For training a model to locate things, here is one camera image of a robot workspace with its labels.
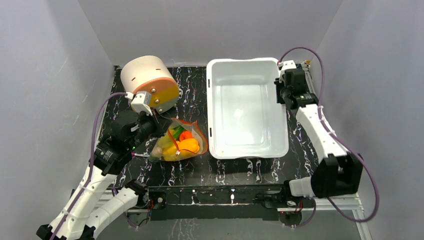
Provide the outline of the green chili pepper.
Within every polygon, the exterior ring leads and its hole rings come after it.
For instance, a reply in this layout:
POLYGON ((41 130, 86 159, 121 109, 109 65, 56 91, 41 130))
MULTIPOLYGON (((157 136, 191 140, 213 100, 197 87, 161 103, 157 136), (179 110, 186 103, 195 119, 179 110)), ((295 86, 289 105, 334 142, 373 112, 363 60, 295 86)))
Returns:
POLYGON ((185 128, 182 127, 181 125, 176 126, 172 129, 169 130, 169 132, 171 133, 171 136, 175 139, 175 140, 179 140, 180 135, 185 131, 185 128))

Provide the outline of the yellow star fruit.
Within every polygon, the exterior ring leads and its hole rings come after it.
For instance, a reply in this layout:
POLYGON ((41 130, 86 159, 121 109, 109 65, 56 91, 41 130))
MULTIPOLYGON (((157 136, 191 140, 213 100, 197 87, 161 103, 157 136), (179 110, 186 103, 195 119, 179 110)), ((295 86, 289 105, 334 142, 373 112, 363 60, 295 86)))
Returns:
POLYGON ((176 143, 175 133, 176 131, 174 129, 168 129, 164 136, 158 139, 156 145, 161 149, 167 149, 174 146, 176 143))

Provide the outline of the clear zip bag orange zipper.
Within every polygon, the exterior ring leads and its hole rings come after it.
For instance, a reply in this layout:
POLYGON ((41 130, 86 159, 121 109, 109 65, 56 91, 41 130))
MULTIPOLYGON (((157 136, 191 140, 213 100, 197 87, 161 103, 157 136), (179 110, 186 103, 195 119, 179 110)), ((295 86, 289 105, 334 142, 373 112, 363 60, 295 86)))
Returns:
POLYGON ((170 126, 158 138, 148 159, 153 163, 178 162, 203 155, 208 148, 208 140, 196 121, 187 122, 172 117, 170 126))

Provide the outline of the yellow bell pepper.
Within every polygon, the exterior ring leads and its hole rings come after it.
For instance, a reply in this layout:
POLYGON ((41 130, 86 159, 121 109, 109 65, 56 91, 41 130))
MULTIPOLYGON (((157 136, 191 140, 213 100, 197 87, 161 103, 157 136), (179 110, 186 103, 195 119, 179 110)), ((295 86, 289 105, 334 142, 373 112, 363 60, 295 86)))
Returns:
POLYGON ((187 138, 183 141, 177 141, 178 157, 188 159, 194 157, 200 150, 199 142, 195 138, 187 138))
POLYGON ((162 158, 166 162, 176 162, 181 160, 180 151, 175 145, 162 150, 162 158))

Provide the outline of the white plastic bin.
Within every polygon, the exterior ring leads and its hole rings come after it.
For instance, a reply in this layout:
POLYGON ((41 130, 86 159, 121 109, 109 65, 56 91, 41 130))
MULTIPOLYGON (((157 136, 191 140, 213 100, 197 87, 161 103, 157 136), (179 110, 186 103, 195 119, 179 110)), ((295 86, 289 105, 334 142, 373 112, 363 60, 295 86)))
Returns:
POLYGON ((289 150, 286 107, 277 103, 277 59, 213 59, 206 66, 207 134, 220 160, 281 158, 289 150))

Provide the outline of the orange tomato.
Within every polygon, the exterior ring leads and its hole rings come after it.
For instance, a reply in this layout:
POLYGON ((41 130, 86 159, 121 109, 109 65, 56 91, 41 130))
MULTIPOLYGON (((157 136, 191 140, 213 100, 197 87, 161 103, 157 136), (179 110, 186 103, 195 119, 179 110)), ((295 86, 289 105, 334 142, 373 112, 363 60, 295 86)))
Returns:
POLYGON ((184 140, 187 140, 187 139, 192 139, 192 138, 193 138, 192 133, 191 133, 190 131, 187 131, 187 130, 183 131, 183 132, 179 135, 179 141, 180 141, 180 142, 182 142, 182 141, 184 141, 184 140))

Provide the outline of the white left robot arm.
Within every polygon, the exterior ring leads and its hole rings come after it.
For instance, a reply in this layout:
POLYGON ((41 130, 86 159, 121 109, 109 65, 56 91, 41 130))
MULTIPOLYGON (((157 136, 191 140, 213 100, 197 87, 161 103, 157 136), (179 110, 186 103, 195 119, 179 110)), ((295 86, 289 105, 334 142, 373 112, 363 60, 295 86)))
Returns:
POLYGON ((94 240, 114 219, 131 207, 144 208, 149 203, 147 188, 131 180, 123 190, 100 208, 95 208, 109 185, 133 156, 132 152, 150 138, 162 137, 172 124, 170 118, 122 111, 96 145, 83 178, 59 215, 41 225, 36 235, 42 240, 94 240))

